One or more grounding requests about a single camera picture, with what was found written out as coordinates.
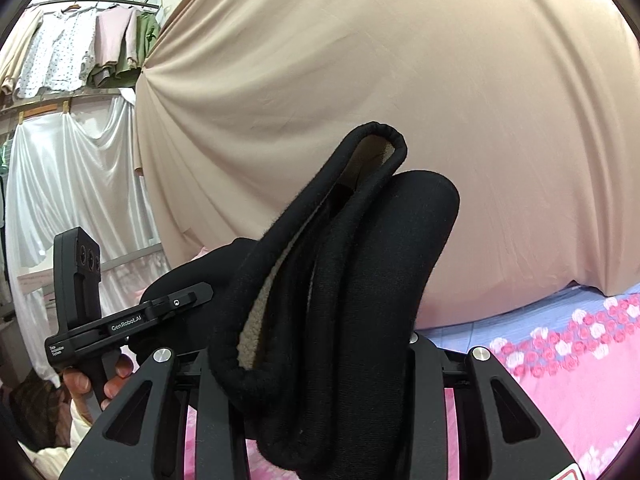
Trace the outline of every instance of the draped beige cloth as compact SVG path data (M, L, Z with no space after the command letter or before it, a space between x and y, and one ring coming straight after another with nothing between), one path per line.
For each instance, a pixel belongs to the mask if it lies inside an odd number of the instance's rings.
M461 195L419 327L640 282L640 54L611 0L185 0L137 95L174 265L260 237L375 120Z
M12 94L20 77L31 38L42 23L43 11L31 7L24 11L0 50L0 85L4 94Z

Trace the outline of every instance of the white sleeve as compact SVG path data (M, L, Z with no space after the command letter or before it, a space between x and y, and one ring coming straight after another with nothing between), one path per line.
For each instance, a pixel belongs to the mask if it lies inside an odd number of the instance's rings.
M20 446L45 480L58 480L74 450L90 429L91 425L78 413L76 403L71 401L71 447L46 447L39 452L33 452L23 444Z

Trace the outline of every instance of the clothes rack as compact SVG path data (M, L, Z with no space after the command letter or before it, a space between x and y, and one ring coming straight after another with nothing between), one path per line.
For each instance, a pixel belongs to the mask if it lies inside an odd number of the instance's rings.
M129 264L135 260L149 256L150 254L159 253L162 250L164 249L162 248L161 243L154 244L138 249L137 251L133 251L132 253L124 254L123 256L114 258L113 260L103 262L100 265L100 268L102 269L102 272L106 272L107 270ZM46 296L47 294L54 292L53 269L40 270L38 272L30 272L18 276L18 283L20 284L23 294L30 294L31 292L41 289L43 295Z
M155 10L158 10L160 8L160 6L156 4L137 2L135 0L49 0L47 2L39 2L37 4L31 3L27 6L27 8L29 9L30 7L36 7L36 6L44 6L44 5L51 5L51 4L66 4L66 3L75 3L75 2L105 2L108 4L122 4L122 5L134 5L139 7L148 7L150 9L155 9Z
M120 89L117 88L88 88L82 87L73 92L52 92L49 94L38 95L31 99L17 100L16 102L0 108L0 118L7 114L15 114L28 108L43 106L45 104L62 104L78 97L100 97L106 95L119 95Z

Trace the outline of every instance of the white shirt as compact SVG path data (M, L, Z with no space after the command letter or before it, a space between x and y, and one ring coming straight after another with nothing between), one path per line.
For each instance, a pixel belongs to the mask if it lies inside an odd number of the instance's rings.
M96 8L45 14L33 38L18 81L17 97L31 98L41 88L78 90L95 65Z

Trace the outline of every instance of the human hand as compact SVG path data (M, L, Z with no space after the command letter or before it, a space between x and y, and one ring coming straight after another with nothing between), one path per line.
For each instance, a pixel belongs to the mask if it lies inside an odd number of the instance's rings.
M104 394L107 396L107 399L103 400L100 405L103 410L109 405L111 399L122 389L132 373L133 362L131 362L128 356L124 354L121 355L118 362L116 362L116 376L104 385ZM63 372L62 377L69 393L71 393L72 399L76 403L78 413L88 422L93 423L93 418L84 400L84 396L92 389L89 377L75 368L67 368Z

